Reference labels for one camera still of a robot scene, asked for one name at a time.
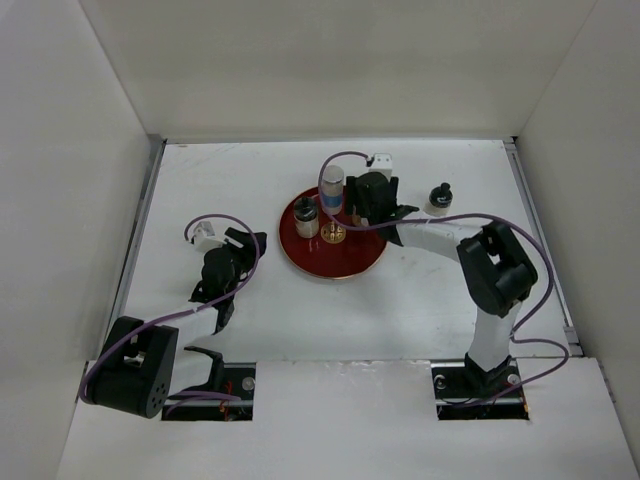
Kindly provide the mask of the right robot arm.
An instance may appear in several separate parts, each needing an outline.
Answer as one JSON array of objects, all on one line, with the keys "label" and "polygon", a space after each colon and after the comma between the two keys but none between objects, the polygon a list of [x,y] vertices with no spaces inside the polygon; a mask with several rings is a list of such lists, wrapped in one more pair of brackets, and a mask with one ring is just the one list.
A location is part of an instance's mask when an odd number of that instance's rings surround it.
[{"label": "right robot arm", "polygon": [[432,223],[418,208],[397,203],[398,179],[380,172],[346,178],[345,210],[387,242],[426,250],[461,267],[477,307],[474,337],[464,358],[464,384],[474,396],[496,389],[511,360],[509,343],[517,314],[538,273],[501,221],[482,227]]}]

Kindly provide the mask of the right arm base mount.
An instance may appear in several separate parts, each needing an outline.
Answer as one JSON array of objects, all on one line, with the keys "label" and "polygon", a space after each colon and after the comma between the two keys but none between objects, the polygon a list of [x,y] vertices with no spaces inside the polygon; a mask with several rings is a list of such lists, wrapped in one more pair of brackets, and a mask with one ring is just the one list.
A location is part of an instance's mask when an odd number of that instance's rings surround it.
[{"label": "right arm base mount", "polygon": [[520,382],[515,361],[488,385],[474,385],[463,362],[433,363],[431,376],[436,414],[441,421],[529,419],[522,387],[496,398],[498,393]]}]

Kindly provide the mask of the tall blue label spice jar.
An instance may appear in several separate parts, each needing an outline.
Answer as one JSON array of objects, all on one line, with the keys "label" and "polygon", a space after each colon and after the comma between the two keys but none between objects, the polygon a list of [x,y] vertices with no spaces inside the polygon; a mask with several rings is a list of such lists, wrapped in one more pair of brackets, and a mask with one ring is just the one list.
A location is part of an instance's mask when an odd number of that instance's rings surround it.
[{"label": "tall blue label spice jar", "polygon": [[344,170],[337,165],[328,165],[322,174],[320,196],[326,211],[338,215],[343,207]]}]

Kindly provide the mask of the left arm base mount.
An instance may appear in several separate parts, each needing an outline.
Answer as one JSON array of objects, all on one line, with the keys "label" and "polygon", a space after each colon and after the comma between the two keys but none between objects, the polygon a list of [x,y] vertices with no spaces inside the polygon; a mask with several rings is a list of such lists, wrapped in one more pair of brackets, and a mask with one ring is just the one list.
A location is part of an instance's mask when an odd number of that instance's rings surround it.
[{"label": "left arm base mount", "polygon": [[257,365],[218,363],[211,378],[171,397],[162,409],[168,422],[244,422],[253,420]]}]

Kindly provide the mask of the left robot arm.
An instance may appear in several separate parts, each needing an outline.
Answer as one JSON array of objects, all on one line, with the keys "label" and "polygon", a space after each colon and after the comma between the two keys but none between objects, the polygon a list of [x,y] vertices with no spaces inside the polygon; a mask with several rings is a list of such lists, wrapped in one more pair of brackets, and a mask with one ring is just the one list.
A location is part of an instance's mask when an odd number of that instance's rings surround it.
[{"label": "left robot arm", "polygon": [[149,321],[119,317],[81,381],[84,403],[151,419],[166,401],[234,400],[223,390],[222,355],[195,343],[228,325],[236,294],[266,252],[267,235],[228,228],[216,238],[198,224],[187,239],[204,252],[187,309]]}]

